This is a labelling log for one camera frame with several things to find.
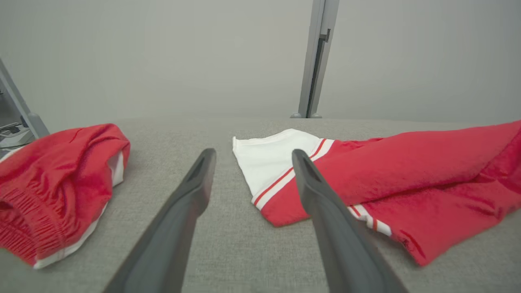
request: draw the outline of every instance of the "white wall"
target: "white wall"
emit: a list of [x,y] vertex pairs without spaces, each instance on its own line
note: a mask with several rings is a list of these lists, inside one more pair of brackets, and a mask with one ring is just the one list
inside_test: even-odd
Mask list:
[[51,132],[151,115],[289,117],[312,0],[16,0],[0,54]]
[[317,112],[521,119],[521,1],[340,0]]

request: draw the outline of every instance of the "gray table surface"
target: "gray table surface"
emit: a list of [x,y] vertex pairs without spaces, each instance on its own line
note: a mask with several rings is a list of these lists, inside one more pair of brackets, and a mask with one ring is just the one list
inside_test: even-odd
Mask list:
[[[273,228],[251,203],[231,138],[265,137],[287,128],[321,138],[364,140],[466,124],[385,120],[154,118],[116,124],[132,144],[125,181],[81,249],[35,271],[0,250],[0,292],[103,290],[140,234],[204,148],[217,150],[210,204],[199,218],[183,292],[327,292],[311,221]],[[418,267],[397,243],[372,235],[411,292],[519,292],[521,212]]]

